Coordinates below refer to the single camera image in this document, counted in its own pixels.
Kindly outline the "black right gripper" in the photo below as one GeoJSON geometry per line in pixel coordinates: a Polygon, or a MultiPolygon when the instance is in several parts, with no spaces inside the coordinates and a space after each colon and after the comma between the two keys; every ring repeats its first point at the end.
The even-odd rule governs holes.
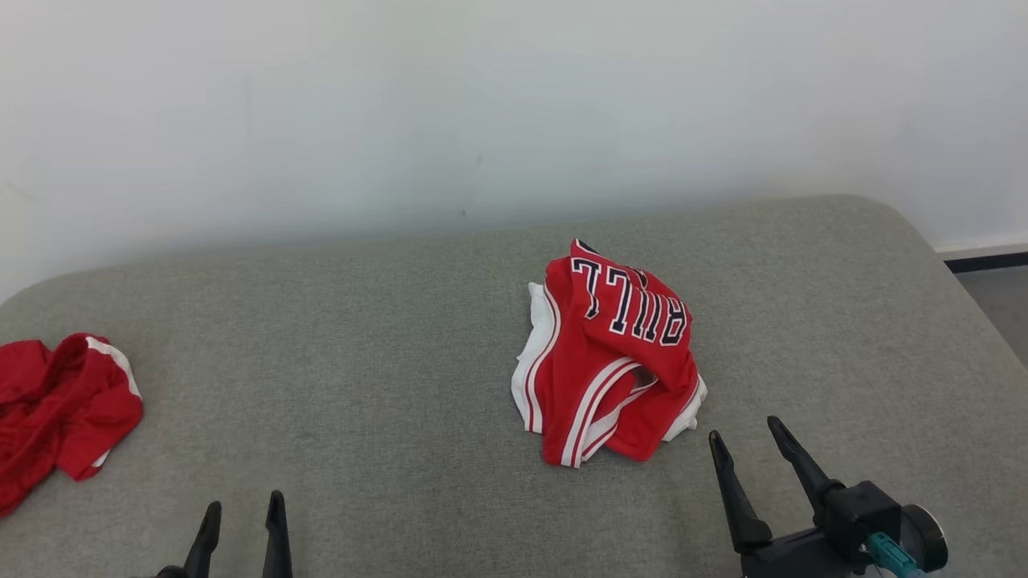
{"type": "MultiPolygon", "coordinates": [[[[779,417],[767,417],[767,425],[779,453],[793,466],[813,515],[825,515],[827,494],[844,489],[845,484],[827,476],[779,417]]],[[[851,577],[867,570],[871,564],[867,550],[870,527],[859,523],[837,533],[812,527],[774,538],[768,523],[752,510],[736,475],[731,453],[715,430],[710,431],[708,444],[724,515],[734,552],[740,556],[743,577],[851,577]]]]}

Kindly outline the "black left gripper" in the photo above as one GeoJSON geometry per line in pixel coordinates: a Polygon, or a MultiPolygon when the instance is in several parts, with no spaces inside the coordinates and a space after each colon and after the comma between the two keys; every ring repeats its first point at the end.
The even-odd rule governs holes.
{"type": "MultiPolygon", "coordinates": [[[[206,508],[198,533],[192,542],[190,552],[183,564],[163,567],[154,578],[207,578],[210,575],[210,559],[215,552],[220,537],[222,504],[212,502],[206,508]]],[[[269,496],[267,509],[268,541],[265,552],[263,578],[293,578],[292,550],[289,541],[288,519],[285,497],[282,491],[273,490],[269,496]]]]}

